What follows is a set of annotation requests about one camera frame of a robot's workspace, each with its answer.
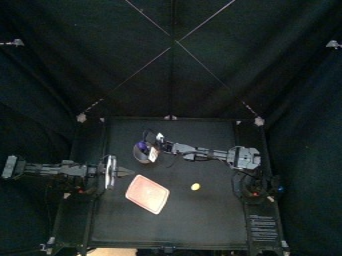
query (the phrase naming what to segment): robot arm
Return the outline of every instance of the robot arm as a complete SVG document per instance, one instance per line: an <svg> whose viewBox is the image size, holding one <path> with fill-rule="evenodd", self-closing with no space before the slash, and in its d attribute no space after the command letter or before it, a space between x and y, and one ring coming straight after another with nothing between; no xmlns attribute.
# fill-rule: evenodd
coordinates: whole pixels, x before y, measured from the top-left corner
<svg viewBox="0 0 342 256"><path fill-rule="evenodd" d="M193 147L186 144L166 141L160 133L151 131L145 136L145 140L138 142L134 147L134 155L139 162L150 163L157 160L160 152L182 155L185 160L221 160L233 169L256 169L261 165L261 154L256 148L237 146L229 151L213 150Z"/></svg>
<svg viewBox="0 0 342 256"><path fill-rule="evenodd" d="M62 164L33 164L18 156L9 156L5 171L2 174L3 179L18 179L22 175L31 174L49 177L59 177L69 184L67 189L86 190L91 180L105 177L98 190L114 189L115 179L131 175L135 172L117 166L117 157L109 155L107 162L103 161L99 165L78 164L71 160L63 160Z"/></svg>

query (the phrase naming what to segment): pink tray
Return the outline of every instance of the pink tray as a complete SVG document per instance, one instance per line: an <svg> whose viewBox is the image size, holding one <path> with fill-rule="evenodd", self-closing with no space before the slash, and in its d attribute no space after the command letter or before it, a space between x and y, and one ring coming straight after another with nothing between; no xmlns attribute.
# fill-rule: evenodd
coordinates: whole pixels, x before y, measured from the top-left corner
<svg viewBox="0 0 342 256"><path fill-rule="evenodd" d="M137 175L126 192L126 198L154 214L160 214L170 191L153 180Z"/></svg>

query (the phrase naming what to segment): black fabric backdrop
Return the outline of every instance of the black fabric backdrop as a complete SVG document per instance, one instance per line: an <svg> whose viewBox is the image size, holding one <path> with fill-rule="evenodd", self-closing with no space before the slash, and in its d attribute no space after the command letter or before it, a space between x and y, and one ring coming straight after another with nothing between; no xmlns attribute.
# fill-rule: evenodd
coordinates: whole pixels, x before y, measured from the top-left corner
<svg viewBox="0 0 342 256"><path fill-rule="evenodd" d="M342 40L341 21L339 0L2 1L0 42L26 44L0 46L2 165L11 154L69 158L86 110L89 119L254 118L244 101L266 119L290 246L339 255L342 50L325 45ZM46 209L9 200L6 186L2 230L14 208ZM11 186L19 197L22 190ZM45 192L35 198L45 202ZM46 242L43 219L26 229L31 242L2 232L0 250Z"/></svg>

